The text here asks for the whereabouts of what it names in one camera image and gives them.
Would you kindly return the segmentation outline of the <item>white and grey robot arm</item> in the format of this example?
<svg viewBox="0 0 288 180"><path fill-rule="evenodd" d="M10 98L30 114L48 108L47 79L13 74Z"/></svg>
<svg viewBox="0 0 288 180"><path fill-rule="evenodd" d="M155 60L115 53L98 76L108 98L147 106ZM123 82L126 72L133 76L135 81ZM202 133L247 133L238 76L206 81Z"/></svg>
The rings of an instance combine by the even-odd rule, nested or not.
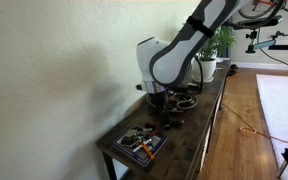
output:
<svg viewBox="0 0 288 180"><path fill-rule="evenodd" d="M185 78L193 57L215 31L248 0L201 0L171 42L156 37L137 44L137 61L142 73L139 90L151 103L165 111L167 90Z"/></svg>

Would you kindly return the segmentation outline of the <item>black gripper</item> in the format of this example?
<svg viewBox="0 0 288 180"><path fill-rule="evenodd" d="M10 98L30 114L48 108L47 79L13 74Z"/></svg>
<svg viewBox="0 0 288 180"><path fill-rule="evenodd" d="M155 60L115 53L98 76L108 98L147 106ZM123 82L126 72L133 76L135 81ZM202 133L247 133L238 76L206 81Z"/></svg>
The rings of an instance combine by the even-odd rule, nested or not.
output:
<svg viewBox="0 0 288 180"><path fill-rule="evenodd" d="M160 93L156 93L156 94L150 94L150 102L152 104L152 106L161 113L166 113L166 107L165 105L168 102L168 92L167 91L163 91Z"/></svg>

